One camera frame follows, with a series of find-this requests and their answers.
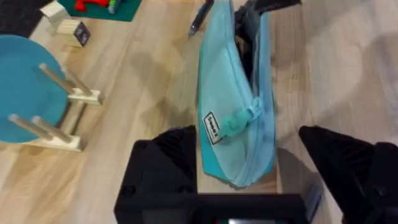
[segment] label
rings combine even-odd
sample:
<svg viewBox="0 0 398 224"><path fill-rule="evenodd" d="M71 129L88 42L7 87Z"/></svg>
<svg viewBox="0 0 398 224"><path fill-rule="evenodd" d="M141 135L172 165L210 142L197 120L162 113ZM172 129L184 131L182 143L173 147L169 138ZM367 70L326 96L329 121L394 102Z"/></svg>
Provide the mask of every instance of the label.
<svg viewBox="0 0 398 224"><path fill-rule="evenodd" d="M218 122L216 116L214 116L213 112L210 111L204 118L203 124L205 125L207 136L211 142L211 145L219 143L223 138L218 136L218 131L220 127L218 126Z"/></svg>

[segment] tabletop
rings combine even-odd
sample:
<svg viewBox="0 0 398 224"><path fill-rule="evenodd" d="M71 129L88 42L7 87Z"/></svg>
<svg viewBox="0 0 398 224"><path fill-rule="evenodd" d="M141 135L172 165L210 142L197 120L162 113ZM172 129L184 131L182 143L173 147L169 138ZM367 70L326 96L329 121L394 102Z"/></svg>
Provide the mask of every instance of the tabletop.
<svg viewBox="0 0 398 224"><path fill-rule="evenodd" d="M81 154L0 144L0 223L116 223L113 206L134 142L197 121L203 29L187 33L201 4L143 0L132 22L78 18L91 32L83 49L64 46L47 22L39 24L31 39L105 101L81 118ZM397 20L395 0L306 0L270 14L278 160L238 192L304 189L316 171L297 134L304 124L398 143ZM237 192L203 174L197 157L200 192ZM314 223L341 223L326 189Z"/></svg>

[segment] red toy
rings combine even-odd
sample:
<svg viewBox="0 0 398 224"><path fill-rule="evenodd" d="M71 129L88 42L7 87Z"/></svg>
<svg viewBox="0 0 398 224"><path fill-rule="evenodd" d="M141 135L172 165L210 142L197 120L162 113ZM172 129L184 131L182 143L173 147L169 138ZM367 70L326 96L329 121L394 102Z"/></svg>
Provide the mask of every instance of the red toy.
<svg viewBox="0 0 398 224"><path fill-rule="evenodd" d="M87 10L85 3L96 3L102 7L106 7L109 4L109 0L76 0L75 9L78 12L85 12Z"/></svg>

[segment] zipper pull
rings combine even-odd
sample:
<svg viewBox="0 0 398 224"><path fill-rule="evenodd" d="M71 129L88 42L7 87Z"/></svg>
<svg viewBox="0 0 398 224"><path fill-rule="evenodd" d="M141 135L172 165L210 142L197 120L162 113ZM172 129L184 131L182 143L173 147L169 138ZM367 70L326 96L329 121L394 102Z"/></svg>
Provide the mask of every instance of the zipper pull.
<svg viewBox="0 0 398 224"><path fill-rule="evenodd" d="M255 120L262 112L262 102L256 97L252 104L245 109L233 112L222 120L218 134L220 138L235 136L242 132L246 126Z"/></svg>

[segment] small cube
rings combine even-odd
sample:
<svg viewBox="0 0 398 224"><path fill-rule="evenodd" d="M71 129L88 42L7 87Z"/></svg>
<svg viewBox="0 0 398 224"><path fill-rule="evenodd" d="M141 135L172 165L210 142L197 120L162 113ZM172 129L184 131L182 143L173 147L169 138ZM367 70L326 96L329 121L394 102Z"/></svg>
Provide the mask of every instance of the small cube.
<svg viewBox="0 0 398 224"><path fill-rule="evenodd" d="M57 28L64 19L70 19L67 10L57 1L53 1L40 9L49 22Z"/></svg>
<svg viewBox="0 0 398 224"><path fill-rule="evenodd" d="M91 34L82 21L64 19L58 26L57 34L65 39L66 45L72 47L84 47Z"/></svg>

